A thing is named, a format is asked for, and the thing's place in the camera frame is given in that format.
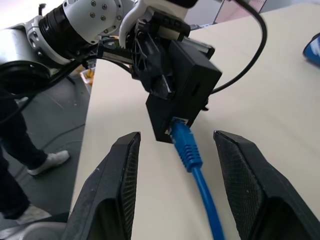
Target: wall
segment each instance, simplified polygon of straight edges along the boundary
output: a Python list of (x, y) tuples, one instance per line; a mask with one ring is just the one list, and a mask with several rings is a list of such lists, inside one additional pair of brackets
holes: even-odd
[(266, 0), (264, 7), (262, 8), (262, 13), (288, 7), (294, 4), (301, 3), (317, 3), (320, 4), (320, 0)]
[(215, 0), (198, 0), (196, 5), (189, 10), (185, 22), (188, 24), (212, 24), (218, 14), (221, 2)]
[(63, 0), (0, 0), (0, 29), (27, 22), (38, 15), (40, 3), (46, 3), (43, 14), (59, 6)]
[[(34, 18), (38, 14), (40, 3), (47, 4), (47, 7), (43, 10), (45, 15), (62, 2), (63, 0), (2, 0), (1, 19), (6, 19), (6, 21), (0, 21), (0, 29), (27, 22)], [(198, 0), (195, 7), (189, 10), (185, 20), (188, 24), (197, 25), (213, 23), (220, 6), (221, 3), (216, 0)]]

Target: gray floor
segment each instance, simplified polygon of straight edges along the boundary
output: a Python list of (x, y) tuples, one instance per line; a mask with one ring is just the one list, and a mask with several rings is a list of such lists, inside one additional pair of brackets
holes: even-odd
[[(39, 94), (23, 111), (28, 134), (33, 143), (42, 148), (56, 135), (83, 125), (86, 121), (89, 94), (80, 78), (74, 78), (75, 85), (63, 80), (58, 85)], [(84, 127), (80, 127), (55, 140), (45, 148), (46, 153), (68, 150), (71, 159), (64, 165), (47, 172), (40, 178), (33, 178), (20, 171), (23, 166), (5, 154), (10, 163), (10, 172), (16, 176), (31, 203), (51, 215), (68, 213), (76, 178)], [(0, 216), (0, 231), (15, 227), (16, 223)]]

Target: jeans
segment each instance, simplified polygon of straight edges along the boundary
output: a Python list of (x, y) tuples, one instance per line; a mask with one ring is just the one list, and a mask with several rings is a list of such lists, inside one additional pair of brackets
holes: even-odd
[[(0, 121), (17, 108), (14, 100), (0, 101)], [(30, 170), (38, 168), (47, 159), (47, 155), (31, 142), (21, 113), (0, 125), (0, 143), (8, 154)], [(0, 212), (5, 219), (17, 219), (29, 207), (30, 202), (9, 173), (8, 167), (9, 163), (3, 157), (0, 146)]]

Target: blue ethernet cable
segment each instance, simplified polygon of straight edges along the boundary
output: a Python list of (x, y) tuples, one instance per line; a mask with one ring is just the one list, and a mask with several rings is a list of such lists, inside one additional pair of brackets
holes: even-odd
[(183, 165), (188, 173), (192, 173), (199, 188), (214, 240), (224, 240), (216, 206), (201, 172), (202, 160), (194, 135), (183, 121), (175, 120), (172, 123), (170, 136)]

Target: white table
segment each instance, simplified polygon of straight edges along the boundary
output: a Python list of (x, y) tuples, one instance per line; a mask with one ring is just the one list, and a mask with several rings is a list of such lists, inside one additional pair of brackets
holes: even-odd
[[(320, 219), (320, 68), (302, 51), (317, 34), (320, 6), (296, 5), (263, 14), (268, 41), (252, 70), (210, 97), (209, 112), (192, 126), (203, 159), (203, 174), (226, 239), (239, 235), (224, 188), (214, 130), (255, 142), (285, 175)], [(260, 43), (257, 23), (246, 17), (191, 33), (212, 44), (212, 62), (223, 71), (218, 85), (238, 74)], [(201, 197), (173, 145), (156, 142), (145, 106), (148, 94), (121, 68), (99, 61), (86, 120), (73, 194), (81, 188), (120, 136), (141, 132), (133, 240), (212, 239)]]

